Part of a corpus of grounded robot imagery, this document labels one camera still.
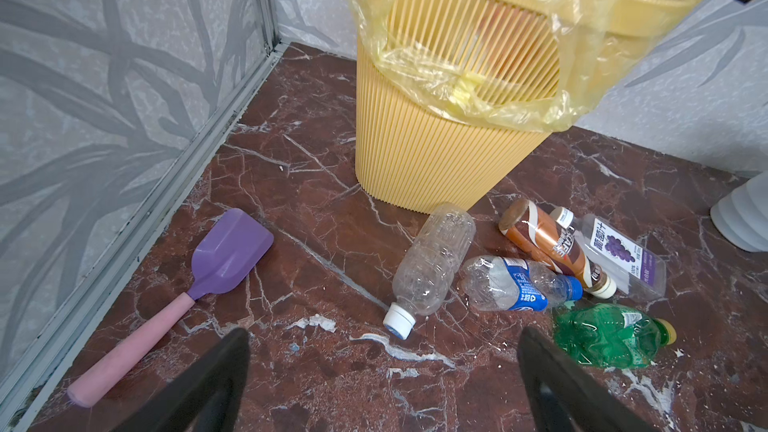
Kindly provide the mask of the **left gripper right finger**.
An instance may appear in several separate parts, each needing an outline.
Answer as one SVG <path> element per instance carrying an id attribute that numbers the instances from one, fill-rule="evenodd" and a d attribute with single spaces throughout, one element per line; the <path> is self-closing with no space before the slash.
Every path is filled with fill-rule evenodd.
<path id="1" fill-rule="evenodd" d="M 518 364 L 538 431 L 653 431 L 535 327 L 523 329 Z"/>

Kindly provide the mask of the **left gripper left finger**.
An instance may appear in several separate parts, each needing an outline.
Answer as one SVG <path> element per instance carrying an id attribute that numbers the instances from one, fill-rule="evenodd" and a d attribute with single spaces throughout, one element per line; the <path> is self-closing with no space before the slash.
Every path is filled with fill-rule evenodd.
<path id="1" fill-rule="evenodd" d="M 232 431 L 249 361 L 249 334 L 237 328 L 115 429 Z"/>

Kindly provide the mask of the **green plastic bottle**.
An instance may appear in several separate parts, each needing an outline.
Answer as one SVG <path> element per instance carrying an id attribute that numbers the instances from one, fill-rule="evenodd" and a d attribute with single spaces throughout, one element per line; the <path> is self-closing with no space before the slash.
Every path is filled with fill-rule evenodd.
<path id="1" fill-rule="evenodd" d="M 660 349 L 677 340 L 670 322 L 608 303 L 555 310 L 553 333 L 570 358 L 599 368 L 648 367 Z"/>

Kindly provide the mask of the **blue label crushed bottle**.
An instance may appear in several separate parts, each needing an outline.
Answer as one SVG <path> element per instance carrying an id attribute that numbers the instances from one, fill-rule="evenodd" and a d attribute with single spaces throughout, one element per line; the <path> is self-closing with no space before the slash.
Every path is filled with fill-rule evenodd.
<path id="1" fill-rule="evenodd" d="M 583 297 L 575 277 L 532 260 L 483 255 L 461 268 L 461 291 L 477 312 L 543 312 Z"/>

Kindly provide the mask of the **grape juice bottle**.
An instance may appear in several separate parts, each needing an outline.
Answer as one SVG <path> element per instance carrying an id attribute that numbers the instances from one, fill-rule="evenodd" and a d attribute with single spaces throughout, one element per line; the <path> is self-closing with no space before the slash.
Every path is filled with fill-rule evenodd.
<path id="1" fill-rule="evenodd" d="M 549 215 L 573 232 L 586 256 L 599 265 L 617 288 L 635 302 L 651 302 L 666 295 L 665 262 L 594 214 L 576 216 L 565 207 L 555 207 Z"/>

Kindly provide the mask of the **brown coffee drink bottle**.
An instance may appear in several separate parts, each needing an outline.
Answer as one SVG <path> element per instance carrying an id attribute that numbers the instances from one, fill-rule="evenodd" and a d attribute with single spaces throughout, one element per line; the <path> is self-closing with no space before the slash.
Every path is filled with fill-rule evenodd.
<path id="1" fill-rule="evenodd" d="M 584 291 L 599 299 L 610 299 L 615 281 L 587 258 L 575 234 L 560 226 L 533 201 L 520 198 L 502 214 L 500 232 L 534 260 L 554 272 L 576 278 Z"/>

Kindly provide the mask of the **clear crushed bottle white cap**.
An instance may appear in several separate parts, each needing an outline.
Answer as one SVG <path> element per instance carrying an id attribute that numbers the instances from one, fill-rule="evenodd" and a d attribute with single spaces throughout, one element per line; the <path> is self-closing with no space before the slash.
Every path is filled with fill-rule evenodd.
<path id="1" fill-rule="evenodd" d="M 407 339 L 419 317 L 442 306 L 475 233 L 474 219 L 460 207 L 444 203 L 433 211 L 395 273 L 395 301 L 383 319 L 390 333 Z"/>

